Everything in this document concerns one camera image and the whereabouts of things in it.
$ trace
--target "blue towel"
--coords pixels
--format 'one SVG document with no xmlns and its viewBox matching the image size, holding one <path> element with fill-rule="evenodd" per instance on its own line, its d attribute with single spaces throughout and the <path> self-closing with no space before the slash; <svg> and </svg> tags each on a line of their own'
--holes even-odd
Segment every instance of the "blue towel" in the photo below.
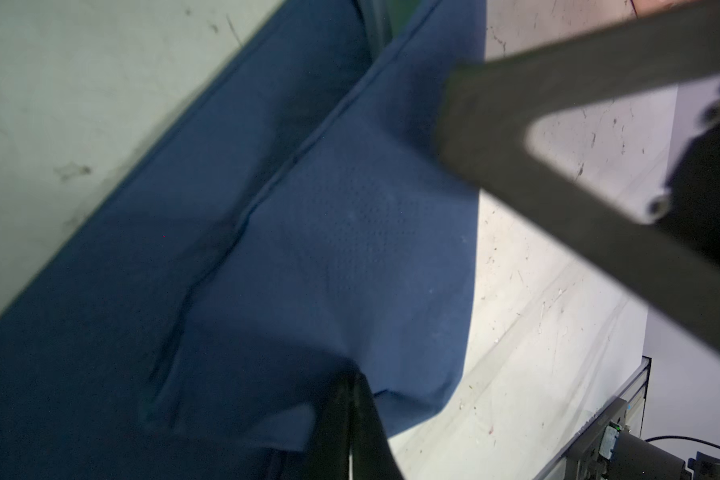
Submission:
<svg viewBox="0 0 720 480">
<path fill-rule="evenodd" d="M 442 408 L 478 195 L 431 133 L 484 20 L 423 2 L 372 63 L 289 0 L 0 318 L 0 478 L 260 478 L 348 368 L 390 434 Z"/>
</svg>

